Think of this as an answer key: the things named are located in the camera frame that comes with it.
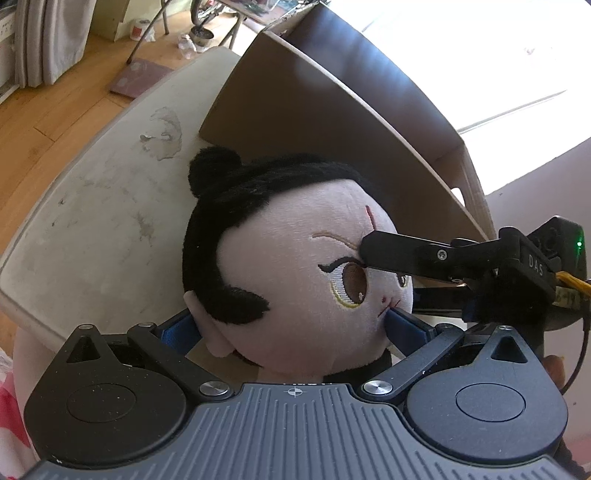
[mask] black plush hair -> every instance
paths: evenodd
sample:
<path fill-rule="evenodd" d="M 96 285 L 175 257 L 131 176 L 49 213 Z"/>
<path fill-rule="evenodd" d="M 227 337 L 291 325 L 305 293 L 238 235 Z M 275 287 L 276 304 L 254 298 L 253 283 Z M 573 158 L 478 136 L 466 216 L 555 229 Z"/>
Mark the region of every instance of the black plush hair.
<path fill-rule="evenodd" d="M 183 244 L 183 286 L 193 290 L 216 320 L 243 324 L 257 320 L 268 302 L 224 283 L 217 245 L 225 230 L 239 226 L 281 192 L 337 179 L 357 182 L 379 201 L 352 167 L 316 155 L 294 154 L 243 166 L 238 154 L 222 147 L 202 149 L 189 166 L 191 191 L 198 198 Z"/>

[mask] doll mouth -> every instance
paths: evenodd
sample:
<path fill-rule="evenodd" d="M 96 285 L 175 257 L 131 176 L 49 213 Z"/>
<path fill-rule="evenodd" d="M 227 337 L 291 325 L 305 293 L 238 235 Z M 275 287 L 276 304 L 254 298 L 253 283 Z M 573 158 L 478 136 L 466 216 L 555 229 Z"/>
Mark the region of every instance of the doll mouth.
<path fill-rule="evenodd" d="M 400 303 L 400 300 L 398 300 L 394 305 L 392 305 L 394 303 L 394 299 L 390 299 L 390 303 L 388 303 L 386 305 L 386 308 L 384 308 L 381 312 L 379 312 L 378 318 L 380 318 L 386 310 L 396 308 L 398 306 L 398 304 Z"/>

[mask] person's hand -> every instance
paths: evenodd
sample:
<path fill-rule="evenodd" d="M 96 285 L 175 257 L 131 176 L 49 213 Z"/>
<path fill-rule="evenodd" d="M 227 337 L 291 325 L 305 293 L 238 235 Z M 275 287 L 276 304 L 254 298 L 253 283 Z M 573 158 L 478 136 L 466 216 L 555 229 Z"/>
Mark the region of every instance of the person's hand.
<path fill-rule="evenodd" d="M 566 383 L 566 374 L 564 373 L 564 362 L 561 357 L 549 355 L 542 360 L 542 365 L 548 372 L 548 375 L 555 383 L 558 389 L 561 389 Z"/>

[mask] doll eyelash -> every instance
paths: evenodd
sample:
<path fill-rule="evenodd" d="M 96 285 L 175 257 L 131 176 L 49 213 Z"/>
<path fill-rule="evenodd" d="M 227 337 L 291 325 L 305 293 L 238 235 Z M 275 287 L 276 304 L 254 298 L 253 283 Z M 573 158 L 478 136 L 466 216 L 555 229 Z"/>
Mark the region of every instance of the doll eyelash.
<path fill-rule="evenodd" d="M 367 268 L 367 265 L 365 265 L 362 261 L 359 261 L 354 257 L 341 257 L 329 265 L 318 264 L 318 268 L 321 269 L 325 273 L 331 273 L 332 271 L 335 270 L 335 268 L 338 268 L 342 264 L 349 263 L 349 262 L 357 263 L 361 268 Z"/>

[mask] doll face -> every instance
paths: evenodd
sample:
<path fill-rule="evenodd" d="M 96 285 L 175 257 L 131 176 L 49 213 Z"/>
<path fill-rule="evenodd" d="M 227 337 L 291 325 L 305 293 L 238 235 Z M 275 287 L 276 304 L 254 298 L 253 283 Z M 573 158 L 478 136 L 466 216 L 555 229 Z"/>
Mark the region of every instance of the doll face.
<path fill-rule="evenodd" d="M 217 249 L 227 285 L 265 298 L 247 325 L 213 321 L 248 359 L 276 372 L 324 376 L 377 359 L 389 342 L 389 307 L 410 310 L 410 278 L 364 267 L 362 238 L 396 233 L 385 211 L 352 180 L 274 196 Z"/>

